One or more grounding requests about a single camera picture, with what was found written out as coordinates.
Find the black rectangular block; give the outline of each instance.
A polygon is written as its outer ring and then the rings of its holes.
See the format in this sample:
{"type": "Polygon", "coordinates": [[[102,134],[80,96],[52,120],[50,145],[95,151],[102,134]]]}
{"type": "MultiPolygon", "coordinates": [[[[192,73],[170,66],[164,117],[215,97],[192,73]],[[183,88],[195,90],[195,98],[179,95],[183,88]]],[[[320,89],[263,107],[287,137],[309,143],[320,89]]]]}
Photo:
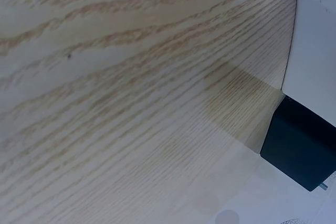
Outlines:
{"type": "Polygon", "coordinates": [[[336,170],[336,128],[286,97],[273,114],[260,154],[312,191],[336,170]]]}

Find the white floor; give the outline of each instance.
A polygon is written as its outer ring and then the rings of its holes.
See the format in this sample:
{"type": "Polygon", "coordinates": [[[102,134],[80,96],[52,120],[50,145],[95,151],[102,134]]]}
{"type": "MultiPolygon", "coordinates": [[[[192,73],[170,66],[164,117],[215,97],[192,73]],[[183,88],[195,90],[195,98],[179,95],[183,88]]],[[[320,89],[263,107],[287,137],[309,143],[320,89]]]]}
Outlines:
{"type": "Polygon", "coordinates": [[[244,189],[209,224],[335,224],[336,173],[313,192],[260,158],[244,189]]]}

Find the white object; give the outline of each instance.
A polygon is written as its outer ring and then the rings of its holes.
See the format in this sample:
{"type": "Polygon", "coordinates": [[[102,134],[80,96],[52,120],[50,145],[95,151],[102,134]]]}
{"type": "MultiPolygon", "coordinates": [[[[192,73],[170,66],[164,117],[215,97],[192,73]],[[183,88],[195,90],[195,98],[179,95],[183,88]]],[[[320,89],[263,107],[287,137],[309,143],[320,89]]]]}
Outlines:
{"type": "Polygon", "coordinates": [[[336,0],[298,0],[282,91],[336,127],[336,0]]]}

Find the wooden table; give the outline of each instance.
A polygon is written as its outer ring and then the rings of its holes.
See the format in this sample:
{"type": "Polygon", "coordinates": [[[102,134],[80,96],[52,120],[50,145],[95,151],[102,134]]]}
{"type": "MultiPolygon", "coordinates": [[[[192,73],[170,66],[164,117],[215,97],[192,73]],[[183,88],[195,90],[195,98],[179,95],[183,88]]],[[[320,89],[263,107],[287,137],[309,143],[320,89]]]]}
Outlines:
{"type": "Polygon", "coordinates": [[[210,221],[258,166],[295,6],[0,0],[1,223],[210,221]]]}

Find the black object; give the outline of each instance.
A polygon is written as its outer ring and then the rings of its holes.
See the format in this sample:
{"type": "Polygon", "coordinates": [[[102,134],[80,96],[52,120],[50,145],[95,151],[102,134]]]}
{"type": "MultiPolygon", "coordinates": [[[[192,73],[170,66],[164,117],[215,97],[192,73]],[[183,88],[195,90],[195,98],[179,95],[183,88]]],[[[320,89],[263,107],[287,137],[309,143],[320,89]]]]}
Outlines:
{"type": "Polygon", "coordinates": [[[336,170],[336,128],[286,97],[273,114],[260,154],[313,191],[336,170]]]}

